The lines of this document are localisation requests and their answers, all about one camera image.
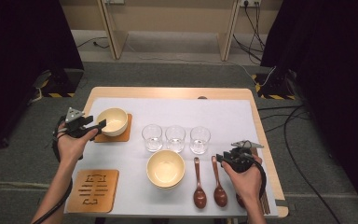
bowl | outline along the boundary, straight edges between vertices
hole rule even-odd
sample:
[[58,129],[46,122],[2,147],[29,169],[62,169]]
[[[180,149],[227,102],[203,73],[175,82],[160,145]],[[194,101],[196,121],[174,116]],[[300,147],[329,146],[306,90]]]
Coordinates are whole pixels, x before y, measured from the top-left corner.
[[106,126],[102,129],[107,136],[118,136],[124,133],[128,125],[128,114],[121,108],[104,110],[97,118],[97,123],[106,119]]
[[177,186],[185,175],[185,161],[178,153],[162,149],[149,158],[146,172],[155,186],[171,189]]

gray carpet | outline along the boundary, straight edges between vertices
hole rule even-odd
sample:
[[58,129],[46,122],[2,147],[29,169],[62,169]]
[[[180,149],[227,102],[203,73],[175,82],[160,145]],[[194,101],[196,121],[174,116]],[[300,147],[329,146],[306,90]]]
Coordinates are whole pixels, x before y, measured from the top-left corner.
[[[84,65],[85,75],[79,83],[75,97],[43,98],[30,105],[13,129],[9,138],[9,147],[0,148],[0,223],[30,221],[58,165],[50,148],[53,127],[69,106],[83,108],[93,87],[248,88],[253,91],[259,109],[303,103],[298,98],[294,101],[258,98],[253,81],[237,65],[168,63],[84,63]],[[247,68],[251,74],[264,70],[257,66],[247,66]],[[271,219],[268,223],[335,223],[329,210],[300,175],[285,146],[281,125],[292,111],[293,108],[259,111],[290,208],[288,217]],[[298,116],[287,125],[286,137],[298,167],[322,195],[341,223],[358,223],[358,196],[351,182],[341,167],[329,157],[328,148],[324,145],[307,108],[299,109],[297,114]],[[92,217],[75,215],[65,216],[64,221],[64,223],[93,222]],[[139,218],[113,218],[106,220],[106,223],[149,222],[147,219]],[[213,221],[175,219],[171,223],[213,223]]]

wooden spoon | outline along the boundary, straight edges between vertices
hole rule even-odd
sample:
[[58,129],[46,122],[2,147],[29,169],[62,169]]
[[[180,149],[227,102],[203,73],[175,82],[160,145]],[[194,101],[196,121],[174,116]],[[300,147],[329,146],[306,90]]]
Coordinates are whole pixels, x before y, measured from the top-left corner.
[[197,188],[194,192],[194,204],[198,208],[204,208],[206,205],[206,194],[203,191],[200,183],[200,159],[198,157],[194,158],[194,165],[196,166],[196,176],[197,176]]
[[219,205],[220,207],[224,207],[227,205],[227,194],[225,190],[220,185],[219,180],[219,172],[217,171],[217,161],[216,157],[212,156],[212,166],[214,171],[214,177],[216,178],[216,189],[214,190],[214,201]]

wooden coaster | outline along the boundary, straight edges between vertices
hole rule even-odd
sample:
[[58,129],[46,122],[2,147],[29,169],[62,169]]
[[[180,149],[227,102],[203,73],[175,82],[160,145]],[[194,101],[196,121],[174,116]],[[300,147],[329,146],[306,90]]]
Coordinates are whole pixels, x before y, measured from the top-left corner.
[[118,170],[81,170],[68,199],[68,213],[108,213],[113,209]]
[[103,142],[128,142],[130,140],[131,124],[132,124],[132,114],[128,114],[128,125],[126,131],[118,136],[107,136],[103,133],[95,136],[94,142],[103,143]]

coaster with engraved pattern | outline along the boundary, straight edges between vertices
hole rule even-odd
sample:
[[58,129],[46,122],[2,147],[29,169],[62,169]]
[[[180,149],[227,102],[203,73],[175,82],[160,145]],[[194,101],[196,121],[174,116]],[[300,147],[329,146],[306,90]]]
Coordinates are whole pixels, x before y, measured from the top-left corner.
[[118,170],[81,170],[67,202],[68,213],[108,213],[115,202]]

